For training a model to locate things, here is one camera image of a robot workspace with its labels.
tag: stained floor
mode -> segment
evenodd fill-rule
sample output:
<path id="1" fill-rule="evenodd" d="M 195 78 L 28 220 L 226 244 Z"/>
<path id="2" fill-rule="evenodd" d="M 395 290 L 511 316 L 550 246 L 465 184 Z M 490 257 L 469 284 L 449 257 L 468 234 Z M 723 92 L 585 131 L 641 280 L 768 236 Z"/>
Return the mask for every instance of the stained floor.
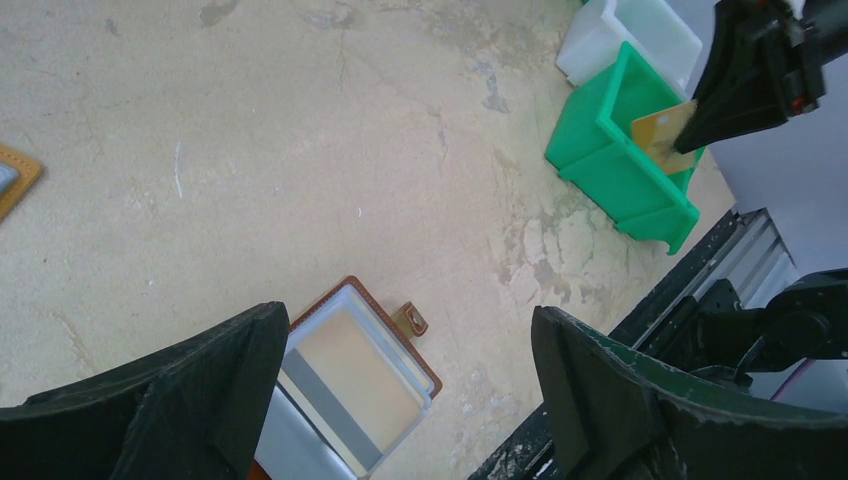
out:
<path id="1" fill-rule="evenodd" d="M 541 401 L 533 306 L 609 331 L 676 261 L 542 156 L 579 4 L 0 4 L 0 141 L 47 167 L 0 225 L 0 405 L 353 274 L 445 384 L 375 478 L 466 476 Z M 710 158 L 690 197 L 732 205 Z"/>

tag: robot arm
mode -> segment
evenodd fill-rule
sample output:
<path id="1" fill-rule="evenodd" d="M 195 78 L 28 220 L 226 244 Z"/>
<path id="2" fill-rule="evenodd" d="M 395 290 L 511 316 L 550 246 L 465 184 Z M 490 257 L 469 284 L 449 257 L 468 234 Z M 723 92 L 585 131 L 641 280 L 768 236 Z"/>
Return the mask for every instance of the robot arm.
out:
<path id="1" fill-rule="evenodd" d="M 686 153 L 774 128 L 818 108 L 822 67 L 848 53 L 848 0 L 721 0 L 698 109 L 675 141 Z"/>

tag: crack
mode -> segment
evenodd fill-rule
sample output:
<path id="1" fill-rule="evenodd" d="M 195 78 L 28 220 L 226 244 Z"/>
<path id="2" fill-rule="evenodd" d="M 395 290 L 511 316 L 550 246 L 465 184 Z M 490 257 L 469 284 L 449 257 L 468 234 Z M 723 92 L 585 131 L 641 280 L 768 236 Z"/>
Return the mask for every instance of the crack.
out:
<path id="1" fill-rule="evenodd" d="M 44 150 L 35 146 L 35 142 L 32 141 L 32 138 L 30 138 L 28 133 L 21 132 L 21 134 L 19 135 L 19 138 L 25 139 L 27 141 L 27 143 L 29 143 L 29 146 L 32 147 L 32 149 L 35 150 L 37 153 L 42 154 L 42 155 L 44 154 Z"/>
<path id="2" fill-rule="evenodd" d="M 389 80 L 387 80 L 386 76 L 383 74 L 383 72 L 376 65 L 374 65 L 373 62 L 371 62 L 368 58 L 366 58 L 362 55 L 358 55 L 355 52 L 347 52 L 347 55 L 359 60 L 366 67 L 368 67 L 372 72 L 374 72 L 374 74 L 377 75 L 377 79 L 378 79 L 377 85 L 382 84 L 382 85 L 388 86 L 389 88 L 394 90 L 395 94 L 397 94 L 399 97 L 405 98 L 406 100 L 409 100 L 410 102 L 417 103 L 417 104 L 423 106 L 425 109 L 427 109 L 428 112 L 432 112 L 432 111 L 437 112 L 438 111 L 438 108 L 436 108 L 435 106 L 430 105 L 429 103 L 425 102 L 424 100 L 421 100 L 420 98 L 415 97 L 414 95 L 404 91 L 401 87 L 396 85 L 394 82 L 390 82 Z"/>
<path id="3" fill-rule="evenodd" d="M 78 82 L 78 81 L 76 81 L 76 80 L 74 80 L 74 79 L 71 79 L 71 78 L 63 77 L 63 76 L 61 76 L 61 75 L 59 75 L 59 74 L 56 74 L 56 73 L 53 73 L 53 72 L 48 72 L 47 70 L 42 70 L 42 69 L 40 69 L 40 68 L 24 68 L 23 70 L 24 70 L 24 71 L 27 71 L 27 72 L 40 73 L 40 74 L 42 74 L 42 75 L 47 75 L 48 77 L 53 77 L 53 78 L 55 78 L 55 79 L 57 79 L 57 80 L 62 80 L 62 81 L 64 81 L 64 82 L 68 82 L 68 83 L 70 83 L 70 84 L 72 84 L 72 85 L 79 85 L 79 86 L 82 86 L 82 83 L 81 83 L 81 82 Z"/>
<path id="4" fill-rule="evenodd" d="M 591 239 L 592 239 L 592 248 L 589 250 L 589 256 L 586 258 L 586 260 L 583 261 L 583 265 L 580 266 L 581 272 L 586 269 L 586 265 L 588 265 L 589 262 L 591 262 L 592 260 L 595 259 L 595 232 L 594 232 L 594 230 L 592 231 Z"/>
<path id="5" fill-rule="evenodd" d="M 174 183 L 177 184 L 177 194 L 180 196 L 180 199 L 183 198 L 183 186 L 180 183 L 180 147 L 182 147 L 183 142 L 177 142 L 177 146 L 174 148 Z"/>
<path id="6" fill-rule="evenodd" d="M 89 100 L 89 98 L 91 98 L 91 81 L 88 78 L 88 72 L 86 70 L 82 70 L 82 77 L 82 81 L 75 82 L 80 86 L 80 89 L 82 90 L 82 97 L 78 98 L 76 100 L 76 103 L 77 110 L 79 110 L 80 115 L 82 115 L 83 127 L 85 128 L 88 136 L 86 138 L 83 138 L 80 143 L 86 141 L 94 142 L 96 151 L 94 156 L 91 158 L 91 161 L 93 163 L 96 159 L 105 157 L 106 154 L 103 151 L 103 141 L 95 132 L 94 125 L 92 124 L 92 116 L 86 109 L 86 102 Z"/>
<path id="7" fill-rule="evenodd" d="M 539 104 L 536 102 L 536 90 L 533 90 L 533 117 L 536 119 L 536 135 L 538 135 L 539 145 L 544 145 L 545 141 L 542 139 L 542 127 L 539 126 Z"/>
<path id="8" fill-rule="evenodd" d="M 71 347 L 74 351 L 74 356 L 77 358 L 85 368 L 88 369 L 90 374 L 97 373 L 97 368 L 94 365 L 94 361 L 91 358 L 91 355 L 88 351 L 88 348 L 85 346 L 85 343 L 82 341 L 82 337 L 80 337 L 77 329 L 68 322 L 68 319 L 65 318 L 64 314 L 51 312 L 50 316 L 62 324 L 65 327 L 65 331 L 67 333 L 68 340 L 71 341 Z"/>
<path id="9" fill-rule="evenodd" d="M 439 131 L 436 134 L 439 137 L 439 143 L 442 145 L 442 158 L 439 160 L 439 174 L 442 174 L 442 169 L 448 159 L 450 153 L 450 145 L 448 145 L 448 137 L 445 132 L 445 122 L 442 119 L 442 112 L 436 108 L 427 108 L 427 114 L 436 119 L 439 126 Z"/>
<path id="10" fill-rule="evenodd" d="M 344 47 L 344 37 L 345 31 L 342 30 L 339 35 L 339 55 L 337 57 L 337 61 L 339 62 L 339 92 L 344 94 L 344 77 L 347 73 L 347 56 L 345 55 L 345 47 Z"/>

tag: white plastic bin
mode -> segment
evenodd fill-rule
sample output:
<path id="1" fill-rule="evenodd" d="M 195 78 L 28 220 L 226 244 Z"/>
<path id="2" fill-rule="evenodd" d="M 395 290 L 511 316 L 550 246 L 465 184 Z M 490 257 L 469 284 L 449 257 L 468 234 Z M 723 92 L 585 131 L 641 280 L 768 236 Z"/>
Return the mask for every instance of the white plastic bin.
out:
<path id="1" fill-rule="evenodd" d="M 702 48 L 663 0 L 591 0 L 575 15 L 556 64 L 568 81 L 582 85 L 615 62 L 625 41 L 681 89 Z"/>

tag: gold card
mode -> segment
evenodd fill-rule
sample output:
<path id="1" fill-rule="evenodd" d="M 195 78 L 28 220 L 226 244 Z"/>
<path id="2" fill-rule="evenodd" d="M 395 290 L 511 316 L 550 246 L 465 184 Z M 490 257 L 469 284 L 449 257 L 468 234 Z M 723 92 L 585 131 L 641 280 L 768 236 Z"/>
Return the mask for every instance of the gold card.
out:
<path id="1" fill-rule="evenodd" d="M 674 149 L 674 140 L 692 118 L 698 102 L 687 103 L 661 110 L 633 120 L 630 124 L 633 143 L 639 146 L 666 175 L 682 172 L 695 166 L 695 152 L 680 153 Z"/>

